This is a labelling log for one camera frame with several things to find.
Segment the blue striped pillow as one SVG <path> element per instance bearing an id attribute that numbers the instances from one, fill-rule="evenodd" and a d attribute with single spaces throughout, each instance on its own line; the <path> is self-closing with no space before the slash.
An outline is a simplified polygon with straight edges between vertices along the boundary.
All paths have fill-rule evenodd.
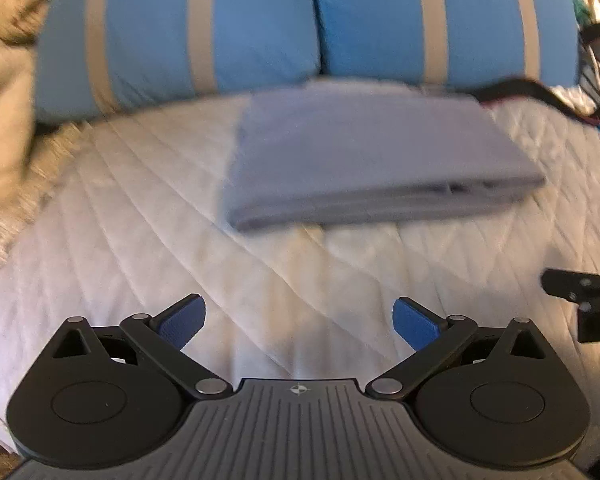
<path id="1" fill-rule="evenodd" d="M 296 84 L 319 68 L 313 0 L 52 0 L 34 110 L 60 124 Z"/>
<path id="2" fill-rule="evenodd" d="M 326 74 L 482 87 L 513 77 L 571 87 L 572 0 L 316 0 Z"/>

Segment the quilted white bedspread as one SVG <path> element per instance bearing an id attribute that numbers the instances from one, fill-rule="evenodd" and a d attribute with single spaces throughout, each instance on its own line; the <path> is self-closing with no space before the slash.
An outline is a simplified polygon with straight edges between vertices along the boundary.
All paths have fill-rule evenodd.
<path id="1" fill-rule="evenodd" d="M 87 130 L 59 191 L 0 267 L 0 444 L 6 406 L 60 323 L 114 325 L 196 292 L 204 329 L 186 351 L 230 382 L 355 377 L 410 353 L 393 301 L 485 326 L 531 318 L 588 397 L 581 467 L 600 458 L 600 342 L 579 344 L 545 268 L 600 274 L 600 132 L 532 100 L 495 104 L 496 123 L 546 183 L 490 216 L 240 234 L 221 212 L 246 99 L 197 100 Z"/>

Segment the teal yarn item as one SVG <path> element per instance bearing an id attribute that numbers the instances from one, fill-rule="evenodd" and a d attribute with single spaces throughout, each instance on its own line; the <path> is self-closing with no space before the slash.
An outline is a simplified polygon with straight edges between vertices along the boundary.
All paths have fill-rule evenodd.
<path id="1" fill-rule="evenodd" d="M 574 15 L 580 27 L 592 23 L 591 11 L 584 0 L 572 0 Z"/>

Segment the blue-grey sweatpants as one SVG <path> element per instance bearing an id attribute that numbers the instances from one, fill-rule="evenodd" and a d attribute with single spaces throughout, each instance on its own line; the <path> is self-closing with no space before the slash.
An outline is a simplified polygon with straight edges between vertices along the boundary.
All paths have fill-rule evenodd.
<path id="1" fill-rule="evenodd" d="M 403 222 L 483 214 L 543 182 L 470 96 L 310 84 L 250 99 L 223 209 L 238 231 Z"/>

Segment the beige folded comforter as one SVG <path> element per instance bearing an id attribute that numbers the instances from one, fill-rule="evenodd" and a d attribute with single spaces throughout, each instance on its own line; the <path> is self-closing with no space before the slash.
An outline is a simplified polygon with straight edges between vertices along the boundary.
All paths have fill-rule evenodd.
<path id="1" fill-rule="evenodd" d="M 73 124 L 38 127 L 33 86 L 36 40 L 50 0 L 0 0 L 0 266 L 73 158 Z"/>

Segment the right blue striped pillow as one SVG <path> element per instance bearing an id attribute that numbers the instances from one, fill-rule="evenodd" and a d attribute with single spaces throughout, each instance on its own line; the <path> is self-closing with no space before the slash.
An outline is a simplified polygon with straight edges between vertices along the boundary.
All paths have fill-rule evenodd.
<path id="1" fill-rule="evenodd" d="M 482 87 L 513 77 L 571 87 L 572 0 L 316 0 L 326 74 Z"/>

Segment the left blue striped pillow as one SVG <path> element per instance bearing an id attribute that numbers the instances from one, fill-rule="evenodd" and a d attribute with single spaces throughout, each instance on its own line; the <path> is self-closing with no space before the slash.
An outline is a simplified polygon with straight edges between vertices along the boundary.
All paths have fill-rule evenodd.
<path id="1" fill-rule="evenodd" d="M 60 124 L 296 84 L 319 68 L 313 0 L 52 0 L 34 110 Z"/>

